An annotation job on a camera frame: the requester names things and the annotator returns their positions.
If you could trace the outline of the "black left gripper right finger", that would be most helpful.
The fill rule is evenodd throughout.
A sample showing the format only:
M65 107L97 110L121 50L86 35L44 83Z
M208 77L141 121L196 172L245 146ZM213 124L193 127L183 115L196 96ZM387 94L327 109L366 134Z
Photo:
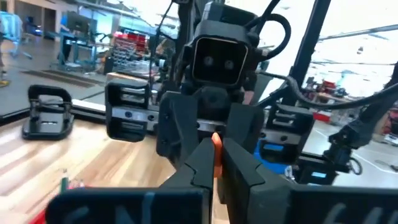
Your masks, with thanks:
M233 139L223 141L231 223L397 224L397 190L293 184Z

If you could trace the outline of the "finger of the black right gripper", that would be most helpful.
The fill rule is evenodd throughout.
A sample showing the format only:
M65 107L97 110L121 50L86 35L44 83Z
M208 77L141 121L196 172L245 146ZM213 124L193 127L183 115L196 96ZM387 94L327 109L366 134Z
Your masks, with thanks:
M233 103L224 137L233 139L253 154L264 124L264 117L264 111L260 107Z
M178 169L198 146L198 102L193 96L168 91L160 101L156 152Z

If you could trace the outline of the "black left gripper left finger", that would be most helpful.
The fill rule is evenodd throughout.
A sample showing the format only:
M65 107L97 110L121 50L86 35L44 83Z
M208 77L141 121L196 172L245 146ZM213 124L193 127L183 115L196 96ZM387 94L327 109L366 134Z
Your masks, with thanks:
M48 224L211 223L215 148L202 140L159 187L66 190L47 205Z

